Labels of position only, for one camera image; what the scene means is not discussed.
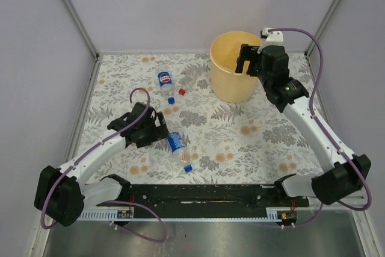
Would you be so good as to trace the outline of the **clear bottle red cap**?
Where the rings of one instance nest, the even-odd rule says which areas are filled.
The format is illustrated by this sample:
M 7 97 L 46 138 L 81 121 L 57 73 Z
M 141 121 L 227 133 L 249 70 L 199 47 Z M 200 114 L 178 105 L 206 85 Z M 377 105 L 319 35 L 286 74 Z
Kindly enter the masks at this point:
M 207 80 L 209 65 L 201 66 L 190 65 L 182 72 L 182 78 L 179 81 L 178 93 L 185 96 L 186 93 L 194 90 L 195 87 L 206 89 L 209 87 Z

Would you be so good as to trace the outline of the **blue label bottle blue cap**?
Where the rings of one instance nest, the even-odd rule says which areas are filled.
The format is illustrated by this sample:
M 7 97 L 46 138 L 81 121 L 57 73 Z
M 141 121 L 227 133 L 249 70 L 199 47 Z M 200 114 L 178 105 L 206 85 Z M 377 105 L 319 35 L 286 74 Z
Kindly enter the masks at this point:
M 173 131 L 170 133 L 167 141 L 176 164 L 178 164 L 185 173 L 192 172 L 191 154 L 187 145 L 182 140 L 182 136 L 177 131 Z

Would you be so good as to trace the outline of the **Pepsi label plastic bottle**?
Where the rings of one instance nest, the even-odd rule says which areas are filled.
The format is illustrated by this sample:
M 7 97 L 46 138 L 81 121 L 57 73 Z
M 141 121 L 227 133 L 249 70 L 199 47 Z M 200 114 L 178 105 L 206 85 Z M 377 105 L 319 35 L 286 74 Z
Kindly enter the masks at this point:
M 160 91 L 168 104 L 175 104 L 174 98 L 174 83 L 172 82 L 171 74 L 167 66 L 158 66 L 156 68 L 156 76 L 160 86 Z

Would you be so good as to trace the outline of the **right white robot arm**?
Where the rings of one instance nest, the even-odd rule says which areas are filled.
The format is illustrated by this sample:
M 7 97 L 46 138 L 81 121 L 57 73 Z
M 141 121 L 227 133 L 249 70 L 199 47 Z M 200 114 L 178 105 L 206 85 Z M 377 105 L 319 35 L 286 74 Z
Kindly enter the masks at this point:
M 289 57 L 282 46 L 241 45 L 236 61 L 236 73 L 241 73 L 248 61 L 247 75 L 257 77 L 267 99 L 276 106 L 301 132 L 314 151 L 322 168 L 321 174 L 289 175 L 275 182 L 275 202 L 288 206 L 295 197 L 316 197 L 331 205 L 361 189 L 367 195 L 367 209 L 371 204 L 366 177 L 371 161 L 358 156 L 346 146 L 314 109 L 309 92 L 301 82 L 289 75 Z

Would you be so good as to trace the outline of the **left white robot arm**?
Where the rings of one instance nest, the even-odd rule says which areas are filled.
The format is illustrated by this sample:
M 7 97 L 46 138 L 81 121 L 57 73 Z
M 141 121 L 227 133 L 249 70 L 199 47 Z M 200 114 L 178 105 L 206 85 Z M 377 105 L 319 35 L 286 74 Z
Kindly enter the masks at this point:
M 67 227 L 85 209 L 112 201 L 118 206 L 127 204 L 133 199 L 129 181 L 116 174 L 92 184 L 90 178 L 128 146 L 146 147 L 168 136 L 163 113 L 137 102 L 132 111 L 110 122 L 91 148 L 60 167 L 47 166 L 42 170 L 34 207 Z

